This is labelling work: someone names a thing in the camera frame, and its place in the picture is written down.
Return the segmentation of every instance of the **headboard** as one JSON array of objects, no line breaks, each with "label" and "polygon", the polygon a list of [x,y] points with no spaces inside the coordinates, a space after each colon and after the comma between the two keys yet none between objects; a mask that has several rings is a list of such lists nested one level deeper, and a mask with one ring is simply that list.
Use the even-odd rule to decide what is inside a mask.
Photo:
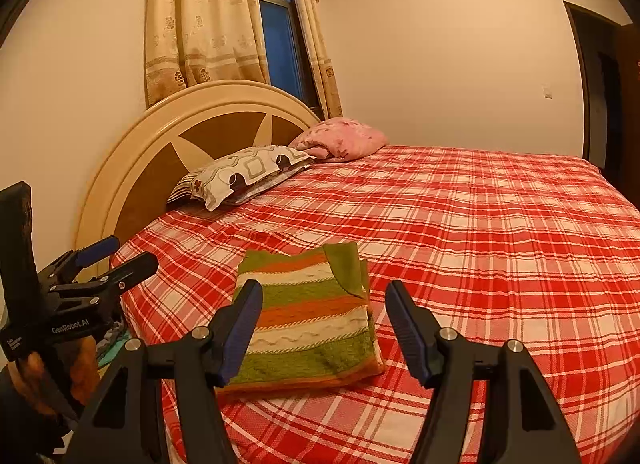
[{"label": "headboard", "polygon": [[209,82],[169,96],[142,115],[98,170],[76,248],[108,235],[126,242],[164,213],[190,171],[252,145],[288,145],[318,122],[303,102],[264,83]]}]

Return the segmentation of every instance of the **silver screw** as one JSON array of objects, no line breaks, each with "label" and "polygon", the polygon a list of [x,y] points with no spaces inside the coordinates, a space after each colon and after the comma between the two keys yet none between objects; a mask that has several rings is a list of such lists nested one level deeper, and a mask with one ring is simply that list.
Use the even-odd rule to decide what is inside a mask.
[{"label": "silver screw", "polygon": [[511,352],[522,352],[524,349],[524,345],[522,344],[521,341],[518,341],[516,339],[510,339],[507,342],[507,348],[511,351]]},{"label": "silver screw", "polygon": [[447,341],[453,341],[458,337],[458,331],[452,329],[451,327],[445,327],[444,329],[440,329],[440,337],[446,339]]},{"label": "silver screw", "polygon": [[204,339],[209,335],[209,327],[200,325],[191,331],[191,335],[196,339]]},{"label": "silver screw", "polygon": [[126,348],[129,352],[135,352],[140,347],[142,347],[142,341],[138,338],[132,338],[124,344],[124,348]]}]

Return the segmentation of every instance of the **bedspread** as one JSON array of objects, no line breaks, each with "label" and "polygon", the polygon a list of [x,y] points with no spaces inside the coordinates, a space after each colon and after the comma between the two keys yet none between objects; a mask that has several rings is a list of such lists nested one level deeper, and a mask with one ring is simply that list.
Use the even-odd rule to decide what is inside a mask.
[{"label": "bedspread", "polygon": [[[189,205],[125,244],[158,274],[123,296],[148,344],[178,339],[226,305],[248,248],[294,255],[356,241],[369,261],[384,374],[329,393],[222,408],[241,462],[407,462],[431,391],[406,369],[385,314],[400,279],[466,338],[524,341],[558,398],[585,463],[606,461],[640,413],[640,213],[586,161],[460,149],[386,147],[315,165],[233,209]],[[461,462],[475,462],[476,383]],[[184,456],[175,395],[164,416]]]}]

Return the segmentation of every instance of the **folded sweater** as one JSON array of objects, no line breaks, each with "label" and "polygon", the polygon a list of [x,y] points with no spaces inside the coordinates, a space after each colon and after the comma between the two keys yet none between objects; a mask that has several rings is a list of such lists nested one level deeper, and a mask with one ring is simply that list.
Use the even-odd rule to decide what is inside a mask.
[{"label": "folded sweater", "polygon": [[249,250],[236,295],[249,279],[262,284],[262,312],[239,374],[218,395],[346,386],[384,371],[355,242],[293,257]]}]

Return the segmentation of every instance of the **human hand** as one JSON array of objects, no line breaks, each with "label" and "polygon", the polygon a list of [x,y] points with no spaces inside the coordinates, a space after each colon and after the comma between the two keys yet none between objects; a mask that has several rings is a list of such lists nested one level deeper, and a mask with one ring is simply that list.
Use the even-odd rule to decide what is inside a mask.
[{"label": "human hand", "polygon": [[[56,415],[56,412],[42,398],[42,383],[46,378],[45,365],[37,352],[32,352],[20,361],[8,364],[9,374],[15,390],[42,415]],[[78,357],[69,370],[71,395],[83,405],[87,405],[100,382],[98,362],[95,358],[95,339],[92,336],[79,340]]]}]

